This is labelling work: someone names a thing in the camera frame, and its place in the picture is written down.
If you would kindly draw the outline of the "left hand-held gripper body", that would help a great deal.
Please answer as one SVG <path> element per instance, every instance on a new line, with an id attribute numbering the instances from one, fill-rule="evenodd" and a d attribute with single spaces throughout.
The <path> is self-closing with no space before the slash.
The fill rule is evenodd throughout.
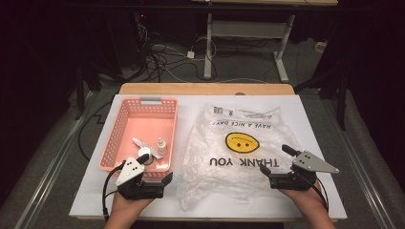
<path id="1" fill-rule="evenodd" d="M 129 156 L 117 178 L 118 192 L 126 199 L 140 200 L 163 198 L 164 187 L 161 182 L 146 182 L 142 179 L 145 171 L 137 158 Z"/>

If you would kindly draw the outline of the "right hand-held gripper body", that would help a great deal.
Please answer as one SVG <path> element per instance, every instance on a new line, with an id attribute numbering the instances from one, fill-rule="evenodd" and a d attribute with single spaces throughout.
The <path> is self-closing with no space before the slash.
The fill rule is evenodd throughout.
<path id="1" fill-rule="evenodd" d="M 287 174 L 268 174 L 272 189 L 307 191 L 317 179 L 317 172 L 338 174 L 339 170 L 309 151 L 287 151 L 293 156 L 291 171 Z"/>

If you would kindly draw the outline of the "white tube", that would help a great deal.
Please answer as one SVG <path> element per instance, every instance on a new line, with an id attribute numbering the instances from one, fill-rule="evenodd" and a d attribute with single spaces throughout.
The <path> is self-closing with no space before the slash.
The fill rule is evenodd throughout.
<path id="1" fill-rule="evenodd" d="M 156 151 L 152 146 L 150 146 L 148 143 L 136 138 L 136 137 L 132 137 L 132 141 L 139 146 L 140 148 L 148 148 L 150 150 L 150 154 L 152 156 L 154 156 L 157 159 L 161 159 L 163 158 L 163 156 L 161 154 L 158 153 L 158 151 Z"/>

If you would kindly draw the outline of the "small white dropper bottle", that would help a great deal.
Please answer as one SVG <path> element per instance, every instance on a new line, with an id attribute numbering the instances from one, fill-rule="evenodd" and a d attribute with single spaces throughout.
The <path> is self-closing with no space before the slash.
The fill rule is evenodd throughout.
<path id="1" fill-rule="evenodd" d="M 158 153 L 161 156 L 167 155 L 167 144 L 161 137 L 158 138 L 157 147 L 158 147 Z"/>

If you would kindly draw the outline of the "pink plastic basket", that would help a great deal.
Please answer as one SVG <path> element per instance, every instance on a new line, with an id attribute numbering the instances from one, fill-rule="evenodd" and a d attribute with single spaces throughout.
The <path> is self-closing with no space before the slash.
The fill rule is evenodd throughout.
<path id="1" fill-rule="evenodd" d="M 116 97 L 108 116 L 112 122 L 108 138 L 101 154 L 98 168 L 111 172 L 128 156 L 138 158 L 136 137 L 156 151 L 161 137 L 167 144 L 167 155 L 145 165 L 145 177 L 165 177 L 171 172 L 173 143 L 178 115 L 178 99 L 173 97 Z"/>

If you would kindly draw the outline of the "clear plastic bag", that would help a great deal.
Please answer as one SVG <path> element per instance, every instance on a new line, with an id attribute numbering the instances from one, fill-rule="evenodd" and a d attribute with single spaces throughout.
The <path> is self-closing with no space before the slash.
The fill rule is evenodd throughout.
<path id="1" fill-rule="evenodd" d="M 282 151 L 299 143 L 279 107 L 267 112 L 204 105 L 185 148 L 181 208 L 194 208 L 214 192 L 235 198 L 266 196 L 269 186 L 260 166 L 273 174 L 289 172 L 292 157 Z"/>

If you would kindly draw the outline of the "person's left hand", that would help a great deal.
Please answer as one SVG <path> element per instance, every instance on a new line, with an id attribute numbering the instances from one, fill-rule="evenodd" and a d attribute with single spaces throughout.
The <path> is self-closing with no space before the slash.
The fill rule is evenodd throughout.
<path id="1" fill-rule="evenodd" d="M 153 202 L 152 198 L 130 200 L 124 198 L 120 193 L 115 193 L 110 219 L 133 219 L 136 220 L 140 213 Z"/>

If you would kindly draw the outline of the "person's right hand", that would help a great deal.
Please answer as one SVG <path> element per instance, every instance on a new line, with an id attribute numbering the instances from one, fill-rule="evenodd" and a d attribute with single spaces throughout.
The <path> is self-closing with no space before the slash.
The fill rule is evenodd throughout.
<path id="1" fill-rule="evenodd" d="M 325 208 L 324 201 L 317 191 L 321 190 L 318 181 L 314 183 L 315 188 L 309 188 L 307 191 L 294 191 L 280 189 L 280 192 L 289 197 L 304 218 L 313 218 L 317 214 L 325 215 L 328 211 Z"/>

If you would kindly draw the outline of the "white board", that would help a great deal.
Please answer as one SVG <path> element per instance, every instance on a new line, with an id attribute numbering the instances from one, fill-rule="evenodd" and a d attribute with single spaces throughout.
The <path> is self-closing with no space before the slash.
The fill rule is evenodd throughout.
<path id="1" fill-rule="evenodd" d="M 86 173 L 73 202 L 70 215 L 79 219 L 100 219 L 102 217 L 101 194 L 107 173 L 98 168 L 99 160 L 106 146 L 109 133 L 117 116 L 118 107 L 124 98 L 115 97 Z M 241 107 L 249 111 L 266 112 L 279 107 L 283 119 L 297 137 L 299 147 L 321 157 L 317 140 L 310 127 L 301 99 L 297 95 L 180 95 L 178 97 L 178 121 L 175 132 L 172 168 L 174 177 L 182 174 L 182 158 L 186 138 L 200 108 L 205 103 L 224 107 Z M 264 197 L 244 202 L 229 193 L 214 192 L 188 211 L 182 210 L 174 180 L 168 185 L 164 197 L 151 203 L 140 215 L 143 220 L 180 221 L 295 221 L 300 213 L 291 200 L 278 191 L 266 187 Z"/>

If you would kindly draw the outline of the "black stand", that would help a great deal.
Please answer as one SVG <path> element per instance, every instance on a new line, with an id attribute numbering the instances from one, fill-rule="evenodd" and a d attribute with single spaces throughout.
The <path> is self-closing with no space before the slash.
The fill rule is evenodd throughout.
<path id="1" fill-rule="evenodd" d="M 293 90 L 298 93 L 306 88 L 317 88 L 321 99 L 336 99 L 336 121 L 342 131 L 346 130 L 345 110 L 347 95 L 347 70 L 341 66 L 331 67 L 323 73 L 298 84 Z"/>
<path id="2" fill-rule="evenodd" d="M 87 85 L 91 92 L 99 92 L 101 90 L 100 75 L 106 75 L 108 78 L 118 83 L 125 83 L 127 79 L 106 67 L 101 67 L 95 62 L 82 63 L 75 69 L 75 93 L 77 102 L 76 120 L 79 120 L 85 109 L 85 89 Z"/>

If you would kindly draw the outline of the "metal floor rail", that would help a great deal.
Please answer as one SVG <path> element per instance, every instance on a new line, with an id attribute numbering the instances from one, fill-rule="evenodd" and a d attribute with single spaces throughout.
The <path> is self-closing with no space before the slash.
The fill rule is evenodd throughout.
<path id="1" fill-rule="evenodd" d="M 57 151 L 56 156 L 47 167 L 44 176 L 41 178 L 37 188 L 35 189 L 20 219 L 17 221 L 14 229 L 32 228 L 34 222 L 37 219 L 37 216 L 39 215 L 49 193 L 51 192 L 59 176 L 59 173 L 66 161 L 68 154 L 70 153 L 70 149 L 75 140 L 75 137 L 78 135 L 78 130 L 83 126 L 85 117 L 89 113 L 91 107 L 94 105 L 96 98 L 97 93 L 87 93 L 84 100 L 85 108 L 82 110 L 81 115 L 75 119 L 73 127 L 68 132 L 65 140 Z"/>
<path id="2" fill-rule="evenodd" d="M 334 103 L 325 100 L 323 105 L 350 164 L 342 178 L 350 219 L 357 220 L 360 228 L 400 229 L 405 195 L 378 152 L 353 100 L 347 101 L 345 130 L 337 122 Z"/>

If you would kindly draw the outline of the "white desk frame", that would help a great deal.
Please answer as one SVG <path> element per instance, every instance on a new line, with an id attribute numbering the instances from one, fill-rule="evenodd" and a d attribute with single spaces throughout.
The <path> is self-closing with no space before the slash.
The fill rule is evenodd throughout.
<path id="1" fill-rule="evenodd" d="M 212 40 L 213 36 L 217 37 L 242 37 L 242 38 L 266 38 L 280 39 L 280 49 L 273 53 L 275 67 L 278 71 L 280 80 L 288 83 L 288 74 L 283 63 L 283 55 L 290 32 L 293 27 L 295 16 L 290 15 L 286 22 L 248 22 L 248 21 L 229 21 L 215 20 L 213 14 L 207 15 L 206 24 L 206 48 L 204 56 L 204 79 L 212 78 L 212 58 L 217 48 Z"/>

